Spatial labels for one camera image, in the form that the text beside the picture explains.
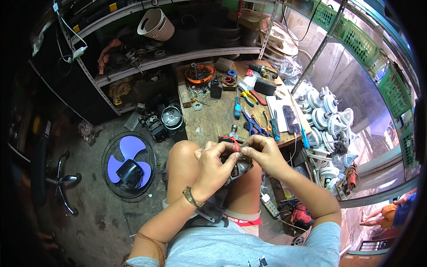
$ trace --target gold wristwatch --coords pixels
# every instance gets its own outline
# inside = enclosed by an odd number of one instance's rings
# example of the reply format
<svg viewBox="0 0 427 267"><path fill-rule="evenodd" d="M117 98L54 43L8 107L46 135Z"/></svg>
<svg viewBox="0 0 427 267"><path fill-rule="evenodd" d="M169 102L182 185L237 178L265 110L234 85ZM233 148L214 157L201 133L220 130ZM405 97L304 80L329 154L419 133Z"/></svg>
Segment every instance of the gold wristwatch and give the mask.
<svg viewBox="0 0 427 267"><path fill-rule="evenodd" d="M190 193L190 186L187 186L184 191L182 191L182 193L184 194L185 199L188 200L188 202L190 202L193 206L196 206L197 208L202 207L205 203L204 202L199 202L197 200L195 200L193 198L193 196Z"/></svg>

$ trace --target orange cloth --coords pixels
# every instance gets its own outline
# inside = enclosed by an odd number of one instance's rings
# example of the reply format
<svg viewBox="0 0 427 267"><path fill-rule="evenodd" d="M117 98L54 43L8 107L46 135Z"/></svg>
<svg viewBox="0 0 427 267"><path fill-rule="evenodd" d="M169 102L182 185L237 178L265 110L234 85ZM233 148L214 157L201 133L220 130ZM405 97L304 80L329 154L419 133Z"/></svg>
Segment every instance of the orange cloth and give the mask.
<svg viewBox="0 0 427 267"><path fill-rule="evenodd" d="M387 206L384 206L383 211L381 212L381 215L384 217L381 220L382 229L390 229L393 226L397 207L398 206L395 204L388 204Z"/></svg>
<svg viewBox="0 0 427 267"><path fill-rule="evenodd" d="M122 42L120 42L119 39L114 39L107 45L106 48L102 50L101 55L99 56L99 59L98 59L98 69L100 74L104 74L104 65L110 59L110 55L104 55L104 54L107 53L107 51L110 50L111 48L118 47L121 44Z"/></svg>

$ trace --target shorts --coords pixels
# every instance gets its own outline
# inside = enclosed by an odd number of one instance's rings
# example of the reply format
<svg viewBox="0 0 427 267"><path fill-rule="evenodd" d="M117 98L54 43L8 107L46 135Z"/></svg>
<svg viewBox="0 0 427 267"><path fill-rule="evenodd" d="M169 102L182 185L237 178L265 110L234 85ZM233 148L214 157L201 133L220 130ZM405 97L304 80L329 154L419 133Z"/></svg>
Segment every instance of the shorts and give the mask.
<svg viewBox="0 0 427 267"><path fill-rule="evenodd" d="M166 203L166 199L162 201L163 209L167 208L169 204ZM254 214L241 214L234 211L225 209L224 218L227 218L229 221L235 222L246 234L251 234L258 236L259 235L259 225L261 224L260 219L261 210ZM197 213L193 212L190 218L197 216Z"/></svg>
<svg viewBox="0 0 427 267"><path fill-rule="evenodd" d="M381 216L384 217L381 220L382 229L390 229L393 226L396 209L397 205L395 204L388 204L387 206L384 206L383 211L381 212Z"/></svg>

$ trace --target person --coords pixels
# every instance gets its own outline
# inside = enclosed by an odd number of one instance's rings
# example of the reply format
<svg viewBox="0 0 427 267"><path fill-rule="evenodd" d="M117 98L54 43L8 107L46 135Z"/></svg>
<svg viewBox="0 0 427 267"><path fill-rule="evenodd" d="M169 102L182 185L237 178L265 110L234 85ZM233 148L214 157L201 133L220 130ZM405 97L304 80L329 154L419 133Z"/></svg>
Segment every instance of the person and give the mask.
<svg viewBox="0 0 427 267"><path fill-rule="evenodd" d="M225 216L231 219L217 224L197 219L180 231L196 215L196 205L205 202L230 176L239 152L232 153L224 164L219 157L234 149L232 143L211 141L203 148L189 141L173 146L167 161L165 209L138 231L123 266L259 266L263 256L268 266L338 266L341 209L337 200L294 171L273 138L253 135L242 145L240 153L252 158L254 167L231 182L225 200ZM315 220L304 246L273 245L258 237L262 170L283 182Z"/></svg>
<svg viewBox="0 0 427 267"><path fill-rule="evenodd" d="M362 211L362 220L359 223L361 226L375 226L381 225L382 229L395 228L405 223L406 217L408 217L411 206L417 197L417 188L404 194L399 200L393 201L392 204L388 204L378 210L372 212L368 216L364 216ZM369 220L377 215L381 216L374 220Z"/></svg>

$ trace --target blue-handled scissors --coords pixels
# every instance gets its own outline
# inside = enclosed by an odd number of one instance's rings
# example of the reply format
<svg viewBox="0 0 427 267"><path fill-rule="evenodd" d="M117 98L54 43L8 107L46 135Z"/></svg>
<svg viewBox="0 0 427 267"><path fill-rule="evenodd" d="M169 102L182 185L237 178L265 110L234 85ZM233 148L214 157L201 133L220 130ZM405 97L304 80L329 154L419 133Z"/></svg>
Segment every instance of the blue-handled scissors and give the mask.
<svg viewBox="0 0 427 267"><path fill-rule="evenodd" d="M268 137L268 133L266 130L264 130L263 128L261 128L252 118L251 115L249 114L248 110L246 109L246 106L244 106L244 111L243 111L243 115L245 116L245 118L248 120L249 122L249 136L251 135L262 135L262 136L266 136Z"/></svg>

